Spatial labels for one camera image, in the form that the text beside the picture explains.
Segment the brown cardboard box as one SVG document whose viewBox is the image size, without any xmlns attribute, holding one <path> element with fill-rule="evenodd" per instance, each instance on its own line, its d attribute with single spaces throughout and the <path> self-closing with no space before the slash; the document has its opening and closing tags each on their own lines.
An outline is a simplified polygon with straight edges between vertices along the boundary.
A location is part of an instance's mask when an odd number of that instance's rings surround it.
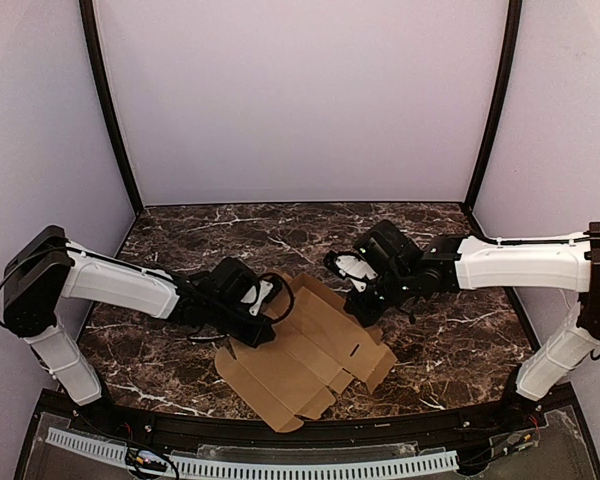
<svg viewBox="0 0 600 480">
<path fill-rule="evenodd" d="M 305 273 L 284 279 L 294 308 L 273 326 L 275 339 L 257 348 L 231 339 L 214 359 L 218 375 L 278 433 L 320 419 L 355 379 L 372 393 L 397 362 L 381 330 L 360 326 L 329 287 Z"/>
</svg>

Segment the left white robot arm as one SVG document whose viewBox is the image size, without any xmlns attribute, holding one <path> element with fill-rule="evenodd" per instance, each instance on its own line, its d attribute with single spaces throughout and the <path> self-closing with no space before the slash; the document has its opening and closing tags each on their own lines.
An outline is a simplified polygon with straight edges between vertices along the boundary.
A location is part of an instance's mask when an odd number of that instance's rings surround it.
<svg viewBox="0 0 600 480">
<path fill-rule="evenodd" d="M 180 275 L 144 268 L 91 251 L 50 225 L 4 269 L 0 327 L 25 341 L 79 407 L 105 388 L 56 313 L 62 300 L 106 304 L 193 328 L 211 327 L 250 347 L 274 339 L 264 308 L 283 288 L 227 257 L 210 271 Z"/>
</svg>

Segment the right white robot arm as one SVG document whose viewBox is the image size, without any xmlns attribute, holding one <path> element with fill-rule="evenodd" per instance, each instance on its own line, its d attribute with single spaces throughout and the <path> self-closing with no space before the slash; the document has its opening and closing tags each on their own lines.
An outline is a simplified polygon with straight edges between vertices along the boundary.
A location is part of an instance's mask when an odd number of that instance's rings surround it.
<svg viewBox="0 0 600 480">
<path fill-rule="evenodd" d="M 351 250 L 328 252 L 325 267 L 351 282 L 345 311 L 364 327 L 389 309 L 490 287 L 569 290 L 578 300 L 549 340 L 513 376 L 510 400 L 538 402 L 600 347 L 600 222 L 584 232 L 502 239 L 478 233 L 441 235 L 419 247 L 388 220 L 365 232 Z"/>
</svg>

